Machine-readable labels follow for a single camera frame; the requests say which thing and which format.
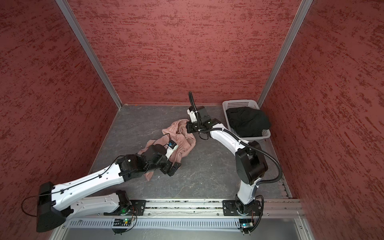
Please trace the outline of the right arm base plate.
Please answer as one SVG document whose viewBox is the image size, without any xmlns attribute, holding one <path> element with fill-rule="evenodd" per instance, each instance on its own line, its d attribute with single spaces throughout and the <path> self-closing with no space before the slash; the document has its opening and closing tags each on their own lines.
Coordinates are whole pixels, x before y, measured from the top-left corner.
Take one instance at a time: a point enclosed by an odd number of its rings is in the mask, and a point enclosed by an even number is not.
<svg viewBox="0 0 384 240">
<path fill-rule="evenodd" d="M 262 210 L 260 201 L 251 201 L 245 205 L 240 200 L 223 200 L 224 216 L 259 216 Z"/>
</svg>

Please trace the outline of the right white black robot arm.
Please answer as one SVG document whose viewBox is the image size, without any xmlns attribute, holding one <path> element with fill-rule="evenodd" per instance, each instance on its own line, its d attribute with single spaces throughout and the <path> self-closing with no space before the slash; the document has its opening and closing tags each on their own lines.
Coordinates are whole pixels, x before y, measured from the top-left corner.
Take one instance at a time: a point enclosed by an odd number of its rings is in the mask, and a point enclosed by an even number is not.
<svg viewBox="0 0 384 240">
<path fill-rule="evenodd" d="M 236 171 L 241 180 L 235 206 L 240 215 L 247 215 L 258 205 L 255 203 L 256 191 L 268 170 L 265 159 L 268 154 L 257 142 L 245 141 L 217 119 L 211 119 L 205 107 L 191 106 L 187 113 L 190 117 L 187 122 L 188 133 L 198 133 L 206 140 L 214 139 L 235 156 Z"/>
</svg>

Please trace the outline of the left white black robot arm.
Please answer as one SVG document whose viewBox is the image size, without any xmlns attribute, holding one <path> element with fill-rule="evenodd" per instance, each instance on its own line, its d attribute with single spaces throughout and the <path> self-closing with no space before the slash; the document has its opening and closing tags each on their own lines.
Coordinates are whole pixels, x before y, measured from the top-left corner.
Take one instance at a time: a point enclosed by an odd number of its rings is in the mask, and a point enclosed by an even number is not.
<svg viewBox="0 0 384 240">
<path fill-rule="evenodd" d="M 170 157 L 178 147 L 176 143 L 151 145 L 142 154 L 119 156 L 108 167 L 80 179 L 58 185 L 52 182 L 40 185 L 37 232 L 53 230 L 75 215 L 85 216 L 100 211 L 123 214 L 122 209 L 130 206 L 124 191 L 101 198 L 92 197 L 92 194 L 155 170 L 173 176 L 180 165 L 172 163 Z"/>
</svg>

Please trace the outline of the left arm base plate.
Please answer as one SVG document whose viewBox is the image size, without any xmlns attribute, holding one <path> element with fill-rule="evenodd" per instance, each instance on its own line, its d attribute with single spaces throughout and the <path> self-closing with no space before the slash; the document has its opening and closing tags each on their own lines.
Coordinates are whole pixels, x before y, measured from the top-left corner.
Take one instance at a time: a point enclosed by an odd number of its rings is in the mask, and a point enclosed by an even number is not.
<svg viewBox="0 0 384 240">
<path fill-rule="evenodd" d="M 111 213 L 104 213 L 104 216 L 142 216 L 146 207 L 145 200 L 132 200 L 119 203 L 118 208 Z"/>
</svg>

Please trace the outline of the pink shorts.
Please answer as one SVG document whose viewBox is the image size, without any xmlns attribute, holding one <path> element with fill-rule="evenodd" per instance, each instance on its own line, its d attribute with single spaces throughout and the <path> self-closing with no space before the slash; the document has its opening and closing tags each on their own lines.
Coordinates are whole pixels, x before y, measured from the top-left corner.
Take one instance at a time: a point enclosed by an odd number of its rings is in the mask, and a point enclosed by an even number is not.
<svg viewBox="0 0 384 240">
<path fill-rule="evenodd" d="M 170 127 L 163 129 L 163 137 L 158 140 L 149 140 L 146 147 L 138 152 L 138 154 L 144 153 L 151 145 L 160 144 L 167 148 L 167 144 L 170 140 L 177 143 L 178 148 L 171 155 L 169 161 L 172 163 L 181 163 L 182 158 L 186 157 L 192 149 L 196 146 L 196 138 L 193 134 L 187 133 L 187 119 L 177 120 L 171 124 Z"/>
</svg>

